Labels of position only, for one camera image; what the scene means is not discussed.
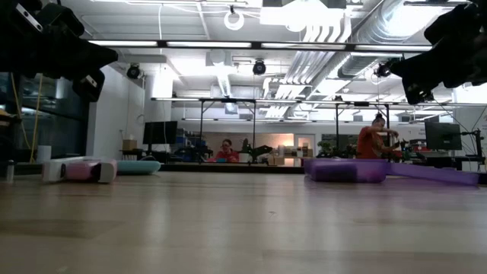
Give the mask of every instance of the cardboard box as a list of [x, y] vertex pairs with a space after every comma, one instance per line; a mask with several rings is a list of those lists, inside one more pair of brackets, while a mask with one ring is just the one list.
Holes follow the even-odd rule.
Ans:
[[123, 140], [122, 150], [131, 151], [137, 149], [137, 140]]

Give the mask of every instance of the wooden floor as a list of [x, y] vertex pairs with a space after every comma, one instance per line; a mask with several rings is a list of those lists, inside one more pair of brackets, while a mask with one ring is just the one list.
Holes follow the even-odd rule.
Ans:
[[0, 273], [487, 273], [487, 189], [159, 173], [0, 184]]

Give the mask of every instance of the red shirt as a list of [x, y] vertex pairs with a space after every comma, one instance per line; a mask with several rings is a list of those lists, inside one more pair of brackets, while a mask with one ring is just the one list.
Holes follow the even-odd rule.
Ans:
[[368, 132], [368, 128], [364, 127], [358, 135], [357, 158], [380, 159], [384, 142], [377, 132]]
[[238, 163], [239, 157], [236, 151], [231, 151], [230, 153], [224, 153], [220, 151], [216, 154], [217, 159], [226, 159], [228, 163]]

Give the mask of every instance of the black stand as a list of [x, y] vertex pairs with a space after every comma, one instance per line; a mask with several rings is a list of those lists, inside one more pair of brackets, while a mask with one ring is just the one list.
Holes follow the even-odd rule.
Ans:
[[482, 158], [482, 143], [481, 141], [484, 139], [482, 136], [480, 136], [480, 129], [474, 130], [472, 132], [462, 132], [461, 135], [473, 135], [475, 137], [475, 143], [477, 146], [477, 155], [475, 155], [478, 158]]

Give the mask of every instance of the ceiling light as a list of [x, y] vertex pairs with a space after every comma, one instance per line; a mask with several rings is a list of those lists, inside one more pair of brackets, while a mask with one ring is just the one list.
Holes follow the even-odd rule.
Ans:
[[[230, 22], [230, 16], [233, 14], [236, 14], [238, 16], [238, 20], [235, 23]], [[244, 15], [239, 11], [233, 11], [233, 12], [229, 11], [224, 16], [223, 23], [225, 24], [225, 26], [229, 30], [239, 30], [244, 26], [244, 23], [245, 23]]]
[[263, 49], [344, 50], [345, 45], [334, 43], [262, 43]]
[[[201, 121], [200, 118], [182, 118], [182, 121]], [[203, 121], [215, 121], [215, 119], [211, 118], [203, 118]]]
[[249, 122], [252, 121], [251, 119], [218, 119], [218, 121], [226, 121], [226, 122]]
[[170, 41], [168, 47], [173, 48], [244, 48], [249, 49], [252, 44], [248, 42], [189, 42], [189, 41]]
[[392, 53], [424, 53], [431, 49], [431, 46], [406, 46], [406, 45], [357, 45], [357, 51], [381, 51]]
[[257, 99], [257, 103], [283, 103], [283, 104], [294, 104], [297, 103], [298, 100], [263, 100]]
[[256, 119], [256, 122], [281, 122], [281, 120], [278, 119]]
[[160, 5], [160, 4], [176, 4], [176, 5], [194, 5], [196, 3], [202, 5], [234, 5], [234, 6], [247, 6], [247, 2], [244, 1], [190, 1], [190, 0], [91, 0], [92, 2], [107, 2], [107, 3], [127, 3], [130, 5]]
[[388, 57], [388, 58], [401, 58], [401, 53], [350, 53], [354, 57]]
[[165, 101], [173, 101], [173, 102], [199, 101], [198, 98], [157, 98], [157, 97], [153, 97], [152, 100], [165, 100]]
[[89, 40], [88, 42], [98, 46], [108, 47], [154, 47], [158, 46], [157, 41], [123, 41], [123, 40]]

